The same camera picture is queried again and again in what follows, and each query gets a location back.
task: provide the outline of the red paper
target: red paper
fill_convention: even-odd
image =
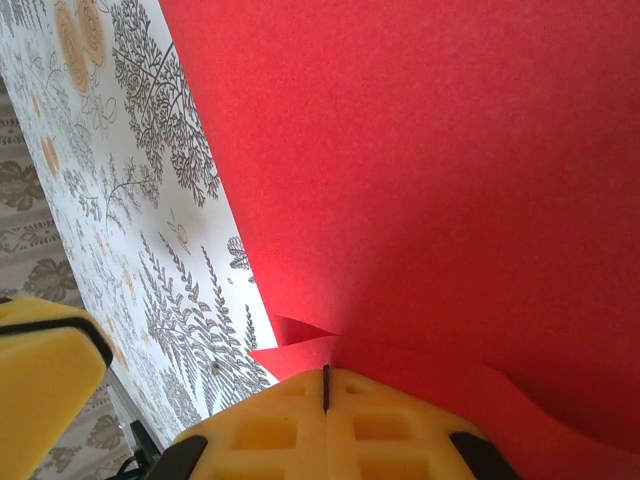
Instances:
[[[161,4],[272,318],[497,369],[640,474],[640,3]],[[601,477],[550,444],[510,460]]]

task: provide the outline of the yellow foam block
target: yellow foam block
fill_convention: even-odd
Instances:
[[[105,359],[87,333],[47,322],[61,319],[84,319],[100,332],[77,308],[33,298],[0,304],[2,478],[29,478],[105,374]],[[46,329],[7,334],[16,325]]]
[[[322,388],[305,372],[183,432],[207,440],[189,480],[474,480],[449,440],[486,438],[468,421],[337,369],[325,415]]]

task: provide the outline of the gray leaf pattern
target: gray leaf pattern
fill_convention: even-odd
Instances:
[[[51,460],[45,464],[45,467],[55,467],[56,472],[62,473],[73,461],[73,457],[82,449],[77,447],[54,447],[49,452]]]
[[[0,163],[0,209],[49,203],[60,231],[40,218],[0,228],[0,256],[26,265],[0,294],[79,304],[81,293],[113,340],[114,372],[168,443],[267,387],[248,352],[274,340],[162,12],[154,0],[0,4],[0,71],[24,131],[12,120],[0,135],[33,155]],[[48,250],[57,241],[68,260]],[[103,423],[80,446],[115,445]]]

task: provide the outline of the plant illustration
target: plant illustration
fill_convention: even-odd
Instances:
[[[161,50],[138,0],[122,0],[110,12],[116,80],[125,89],[124,108],[137,145],[158,182],[167,152],[180,186],[202,207],[207,197],[218,198],[220,179],[175,47]]]
[[[182,423],[183,428],[189,428],[202,421],[202,417],[193,406],[193,401],[189,392],[184,388],[184,384],[176,373],[169,369],[161,374],[164,391],[167,395],[169,405],[175,412],[176,417]]]
[[[140,252],[149,335],[176,370],[186,378],[194,396],[201,391],[209,414],[260,391],[268,380],[247,356],[256,346],[251,321],[245,323],[244,348],[238,339],[222,287],[204,248],[215,306],[203,301],[200,285],[167,240],[160,235],[179,276],[171,276],[142,236]]]
[[[44,0],[4,0],[0,2],[0,17],[13,34],[14,25],[42,28],[40,11],[46,15]]]
[[[231,237],[227,242],[227,250],[233,256],[233,260],[231,260],[231,263],[229,264],[231,268],[251,271],[249,257],[247,257],[247,252],[244,249],[244,245],[240,237]],[[249,277],[249,281],[251,283],[255,283],[256,279],[251,275],[251,277]]]
[[[82,173],[76,169],[65,169],[62,171],[62,177],[71,196],[78,200],[84,216],[99,221],[102,218],[102,210],[98,196],[89,193],[87,182]]]
[[[113,155],[109,155],[107,169],[100,169],[102,195],[105,198],[105,218],[113,221],[120,230],[125,231],[120,217],[114,212],[118,206],[126,219],[131,222],[132,210],[140,212],[141,203],[138,194],[142,194],[153,206],[158,206],[158,184],[146,165],[136,165],[133,157],[127,160],[122,174],[118,173]]]
[[[22,79],[18,91],[23,98],[33,92],[40,94],[38,108],[42,117],[57,130],[61,138],[67,138],[69,147],[82,166],[83,172],[95,177],[95,158],[91,148],[91,132],[87,128],[82,110],[69,104],[69,82],[60,55],[48,43],[35,39],[26,44],[26,53],[16,60],[19,66],[15,74]]]

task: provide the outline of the black cable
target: black cable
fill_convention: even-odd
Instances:
[[[113,477],[106,478],[105,480],[140,480],[144,472],[140,471],[139,468],[135,470],[130,470],[128,472],[123,472]]]
[[[136,457],[131,456],[129,458],[127,458],[124,463],[122,465],[120,465],[120,468],[118,469],[118,475],[124,473],[124,471],[127,469],[127,467],[129,465],[131,465],[133,462],[136,461]]]

